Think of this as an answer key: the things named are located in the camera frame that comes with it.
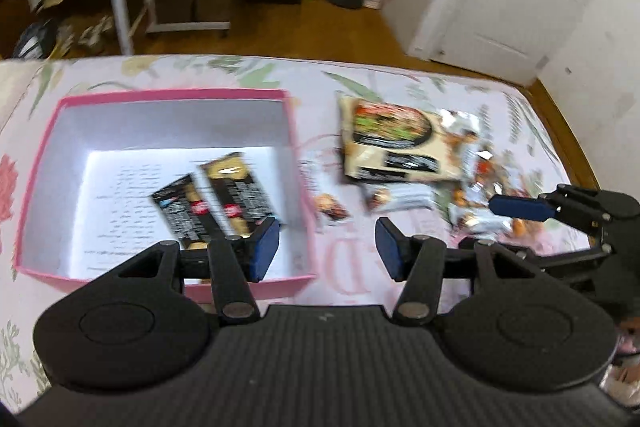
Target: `plastic wrapper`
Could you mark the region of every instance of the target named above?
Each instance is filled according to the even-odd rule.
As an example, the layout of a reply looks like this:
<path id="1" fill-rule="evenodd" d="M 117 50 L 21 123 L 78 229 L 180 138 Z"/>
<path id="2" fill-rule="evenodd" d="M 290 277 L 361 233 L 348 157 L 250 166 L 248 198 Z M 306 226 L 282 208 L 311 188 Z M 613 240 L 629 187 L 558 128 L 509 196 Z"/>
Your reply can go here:
<path id="1" fill-rule="evenodd" d="M 276 217 L 267 193 L 244 163 L 242 153 L 233 152 L 200 168 L 238 235 L 248 237 L 267 217 Z"/>
<path id="2" fill-rule="evenodd" d="M 351 219 L 351 214 L 340 202 L 337 184 L 324 172 L 316 154 L 311 153 L 300 160 L 300 171 L 319 230 L 323 225 L 340 225 Z"/>
<path id="3" fill-rule="evenodd" d="M 213 235 L 223 233 L 190 175 L 161 188 L 150 197 L 187 250 L 207 248 Z"/>
<path id="4" fill-rule="evenodd" d="M 542 191 L 542 187 L 527 188 L 525 177 L 516 165 L 513 154 L 505 151 L 500 157 L 494 158 L 495 185 L 500 187 L 501 193 L 507 196 L 519 196 L 523 198 L 536 198 Z M 537 221 L 525 219 L 513 220 L 514 237 L 530 235 L 535 237 L 540 233 L 543 224 Z"/>
<path id="5" fill-rule="evenodd" d="M 449 217 L 452 226 L 471 235 L 510 233 L 512 230 L 510 217 L 496 216 L 484 206 L 458 206 L 451 203 Z"/>
<path id="6" fill-rule="evenodd" d="M 451 162 L 460 167 L 461 178 L 472 180 L 476 175 L 481 152 L 480 120 L 462 111 L 441 109 L 442 128 L 450 147 Z"/>
<path id="7" fill-rule="evenodd" d="M 367 210 L 375 214 L 435 207 L 433 188 L 422 183 L 362 184 L 362 191 Z"/>
<path id="8" fill-rule="evenodd" d="M 373 182 L 462 178 L 441 115 L 346 95 L 339 104 L 346 176 Z"/>

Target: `pink box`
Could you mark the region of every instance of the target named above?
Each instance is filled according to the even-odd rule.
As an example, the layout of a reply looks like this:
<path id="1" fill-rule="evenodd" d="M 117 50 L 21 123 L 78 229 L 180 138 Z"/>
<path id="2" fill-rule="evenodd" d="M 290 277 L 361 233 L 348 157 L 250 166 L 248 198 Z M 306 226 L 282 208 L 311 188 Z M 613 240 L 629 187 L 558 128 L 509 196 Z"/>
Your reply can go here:
<path id="1" fill-rule="evenodd" d="M 284 223 L 257 299 L 295 295 L 315 278 L 289 97 L 279 89 L 166 89 L 60 100 L 22 204 L 15 269 L 72 291 L 162 239 L 172 239 L 149 195 L 194 174 L 227 227 L 198 165 L 241 151 Z M 210 302 L 208 284 L 186 294 Z"/>

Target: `wrapped candy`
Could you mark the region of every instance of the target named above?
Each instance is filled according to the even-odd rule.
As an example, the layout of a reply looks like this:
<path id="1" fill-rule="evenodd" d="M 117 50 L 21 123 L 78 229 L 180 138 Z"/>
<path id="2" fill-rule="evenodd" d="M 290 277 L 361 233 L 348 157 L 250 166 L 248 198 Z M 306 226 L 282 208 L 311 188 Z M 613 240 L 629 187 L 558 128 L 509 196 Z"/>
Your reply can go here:
<path id="1" fill-rule="evenodd" d="M 460 167 L 463 180 L 471 180 L 476 174 L 481 152 L 480 121 L 468 112 L 441 109 L 445 141 L 450 147 L 451 162 Z"/>
<path id="2" fill-rule="evenodd" d="M 248 237 L 267 217 L 276 217 L 267 193 L 241 152 L 227 154 L 200 168 L 238 235 Z"/>
<path id="3" fill-rule="evenodd" d="M 433 188 L 421 183 L 363 184 L 362 191 L 372 213 L 435 207 Z"/>
<path id="4" fill-rule="evenodd" d="M 340 203 L 337 184 L 324 172 L 318 156 L 310 153 L 300 160 L 299 165 L 318 229 L 322 229 L 323 225 L 340 225 L 350 220 L 351 214 Z"/>
<path id="5" fill-rule="evenodd" d="M 504 151 L 501 157 L 496 158 L 495 164 L 497 184 L 502 187 L 502 194 L 523 198 L 537 197 L 538 194 L 532 193 L 532 190 L 527 188 L 525 177 L 515 162 L 511 151 Z M 536 188 L 538 193 L 542 191 L 541 187 Z M 524 235 L 535 237 L 542 230 L 542 226 L 542 223 L 537 221 L 514 219 L 512 235 L 514 237 L 522 237 Z"/>
<path id="6" fill-rule="evenodd" d="M 183 248 L 207 248 L 212 237 L 222 233 L 207 203 L 194 187 L 190 174 L 157 190 L 150 197 Z"/>
<path id="7" fill-rule="evenodd" d="M 458 206 L 451 203 L 449 217 L 454 227 L 472 235 L 512 231 L 510 217 L 496 216 L 483 206 Z"/>

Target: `food package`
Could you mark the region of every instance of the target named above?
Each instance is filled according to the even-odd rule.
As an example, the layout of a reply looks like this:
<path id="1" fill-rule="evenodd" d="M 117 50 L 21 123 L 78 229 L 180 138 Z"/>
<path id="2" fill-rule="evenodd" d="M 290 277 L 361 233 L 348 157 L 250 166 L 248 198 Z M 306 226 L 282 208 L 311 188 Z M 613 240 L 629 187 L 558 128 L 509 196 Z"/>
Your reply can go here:
<path id="1" fill-rule="evenodd" d="M 367 210 L 381 214 L 412 208 L 435 208 L 434 190 L 423 183 L 362 184 Z"/>
<path id="2" fill-rule="evenodd" d="M 267 217 L 276 217 L 267 193 L 252 175 L 241 152 L 232 152 L 200 168 L 238 235 L 248 237 Z"/>
<path id="3" fill-rule="evenodd" d="M 460 168 L 463 180 L 476 175 L 482 147 L 480 120 L 468 112 L 441 109 L 445 140 L 450 147 L 450 161 Z"/>
<path id="4" fill-rule="evenodd" d="M 485 206 L 458 206 L 451 203 L 449 217 L 454 228 L 470 235 L 510 233 L 512 230 L 510 217 L 496 216 Z"/>
<path id="5" fill-rule="evenodd" d="M 339 103 L 346 176 L 375 182 L 462 178 L 441 115 L 352 96 Z"/>
<path id="6" fill-rule="evenodd" d="M 499 158 L 494 160 L 496 185 L 499 185 L 501 194 L 507 196 L 519 196 L 521 198 L 535 198 L 538 194 L 532 194 L 527 188 L 524 176 L 517 166 L 513 153 L 505 151 Z M 527 221 L 525 219 L 513 220 L 514 237 L 530 235 L 535 237 L 542 230 L 543 224 L 538 221 Z"/>
<path id="7" fill-rule="evenodd" d="M 313 206 L 318 230 L 323 225 L 340 225 L 351 219 L 351 214 L 340 203 L 337 184 L 324 172 L 317 154 L 310 153 L 300 160 L 300 171 Z"/>
<path id="8" fill-rule="evenodd" d="M 190 175 L 151 194 L 164 219 L 187 250 L 207 248 L 214 235 L 223 233 L 193 185 Z"/>

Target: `green leaf print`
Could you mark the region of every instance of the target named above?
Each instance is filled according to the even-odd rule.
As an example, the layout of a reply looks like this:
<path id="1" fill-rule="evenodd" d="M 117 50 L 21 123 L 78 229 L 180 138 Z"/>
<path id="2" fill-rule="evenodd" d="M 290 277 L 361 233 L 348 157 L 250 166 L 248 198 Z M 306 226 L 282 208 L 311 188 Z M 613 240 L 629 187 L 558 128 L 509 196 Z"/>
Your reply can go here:
<path id="1" fill-rule="evenodd" d="M 542 134 L 538 130 L 538 126 L 534 123 L 534 117 L 531 112 L 532 110 L 530 108 L 526 108 L 528 104 L 522 103 L 520 101 L 516 101 L 516 103 L 521 110 L 521 113 L 524 117 L 525 122 L 527 123 L 527 126 L 529 127 L 529 130 L 531 131 L 531 134 L 538 140 L 545 154 L 549 157 L 550 160 L 552 160 L 552 162 L 561 163 L 560 158 L 558 158 L 558 155 L 556 155 L 556 152 L 553 150 L 553 146 L 550 143 L 546 142 L 545 138 L 542 137 Z"/>
<path id="2" fill-rule="evenodd" d="M 33 350 L 33 355 L 31 355 L 31 370 L 33 371 L 33 376 L 36 378 L 38 396 L 40 396 L 50 387 L 50 383 L 49 378 L 47 378 L 47 375 L 44 373 L 42 362 L 35 349 Z"/>
<path id="3" fill-rule="evenodd" d="M 244 58 L 237 55 L 222 55 L 216 57 L 207 63 L 209 68 L 226 71 L 226 73 L 238 73 L 238 70 L 242 66 Z"/>
<path id="4" fill-rule="evenodd" d="M 10 406 L 10 409 L 18 409 L 22 404 L 20 396 L 11 386 L 14 381 L 14 371 L 30 375 L 29 367 L 20 356 L 20 346 L 17 337 L 20 334 L 18 327 L 8 321 L 6 328 L 0 330 L 2 345 L 0 346 L 0 401 Z"/>
<path id="5" fill-rule="evenodd" d="M 465 87 L 466 92 L 484 92 L 484 93 L 488 93 L 490 91 L 490 89 L 488 87 L 482 87 L 482 86 L 466 86 Z"/>
<path id="6" fill-rule="evenodd" d="M 53 63 L 45 62 L 44 66 L 40 70 L 40 76 L 38 77 L 38 82 L 39 82 L 38 92 L 36 93 L 36 98 L 33 101 L 33 105 L 31 106 L 31 111 L 29 111 L 29 118 L 31 118 L 33 111 L 36 109 L 36 106 L 40 102 L 40 99 L 45 94 L 47 87 L 49 87 L 52 74 L 53 74 Z"/>
<path id="7" fill-rule="evenodd" d="M 545 221 L 545 229 L 548 230 L 549 232 L 551 232 L 552 230 L 557 230 L 561 226 L 562 225 L 560 224 L 560 222 L 556 221 L 555 219 L 547 219 Z"/>
<path id="8" fill-rule="evenodd" d="M 522 117 L 520 116 L 520 110 L 516 105 L 515 100 L 510 94 L 505 93 L 504 97 L 507 100 L 507 111 L 509 113 L 509 125 L 511 127 L 511 133 L 509 135 L 509 141 L 511 143 L 517 143 L 522 133 Z"/>
<path id="9" fill-rule="evenodd" d="M 91 91 L 94 89 L 97 89 L 98 87 L 104 87 L 104 86 L 113 86 L 113 87 L 119 87 L 120 89 L 126 90 L 126 91 L 136 91 L 137 89 L 133 86 L 128 86 L 127 84 L 124 84 L 123 82 L 118 82 L 117 80 L 107 80 L 105 82 L 98 82 L 97 84 L 94 84 L 93 86 L 89 86 L 86 88 L 87 91 Z"/>
<path id="10" fill-rule="evenodd" d="M 240 87 L 253 87 L 263 89 L 276 89 L 280 85 L 279 80 L 267 80 L 271 71 L 276 67 L 275 64 L 267 64 L 257 70 L 249 71 L 238 79 Z"/>
<path id="11" fill-rule="evenodd" d="M 382 97 L 375 91 L 369 89 L 369 87 L 363 86 L 359 84 L 355 80 L 351 80 L 346 76 L 342 76 L 337 73 L 330 73 L 329 71 L 323 71 L 326 76 L 334 79 L 336 82 L 340 82 L 344 87 L 349 89 L 351 92 L 357 94 L 359 97 L 364 98 L 365 100 L 369 100 L 369 102 L 384 102 Z"/>
<path id="12" fill-rule="evenodd" d="M 60 80 L 62 80 L 62 77 L 64 76 L 64 74 L 65 74 L 65 68 L 64 66 L 60 66 L 58 71 L 56 71 L 51 77 L 51 81 L 49 83 L 49 89 L 56 89 L 56 87 L 58 87 L 58 84 L 60 83 Z"/>
<path id="13" fill-rule="evenodd" d="M 176 60 L 174 62 L 174 68 L 179 70 L 179 71 L 184 71 L 189 66 L 191 66 L 191 64 L 193 64 L 193 62 L 196 60 L 196 58 L 197 57 L 180 57 L 180 58 L 176 58 Z"/>
<path id="14" fill-rule="evenodd" d="M 491 131 L 489 106 L 485 103 L 478 108 L 478 118 L 480 119 L 480 137 L 483 140 L 491 141 L 494 138 L 494 135 Z"/>
<path id="15" fill-rule="evenodd" d="M 521 98 L 520 100 L 518 100 L 518 103 L 520 105 L 520 108 L 522 108 L 529 114 L 532 122 L 536 122 L 539 120 L 538 115 L 536 115 L 535 111 L 533 110 L 533 108 L 531 107 L 529 102 L 527 102 L 526 99 Z M 542 136 L 545 137 L 546 141 L 551 143 L 551 137 L 549 136 L 549 133 L 546 131 L 545 126 L 540 124 L 540 129 L 542 131 Z"/>
<path id="16" fill-rule="evenodd" d="M 253 70 L 260 63 L 260 58 L 252 58 L 238 70 L 238 73 L 246 73 Z"/>
<path id="17" fill-rule="evenodd" d="M 440 212 L 442 219 L 450 222 L 449 203 L 453 198 L 453 186 L 448 184 L 438 184 L 433 186 L 433 199 L 437 210 Z"/>
<path id="18" fill-rule="evenodd" d="M 433 85 L 436 86 L 440 92 L 446 92 L 447 83 L 444 79 L 440 78 L 439 76 L 430 76 L 429 80 L 433 82 Z"/>
<path id="19" fill-rule="evenodd" d="M 542 170 L 536 169 L 524 176 L 524 187 L 532 198 L 542 194 Z"/>
<path id="20" fill-rule="evenodd" d="M 406 86 L 407 94 L 417 102 L 415 103 L 415 107 L 427 112 L 435 112 L 435 107 L 433 103 L 431 103 L 431 99 L 429 95 L 424 92 L 424 90 L 420 87 L 420 84 L 417 82 L 412 82 Z"/>

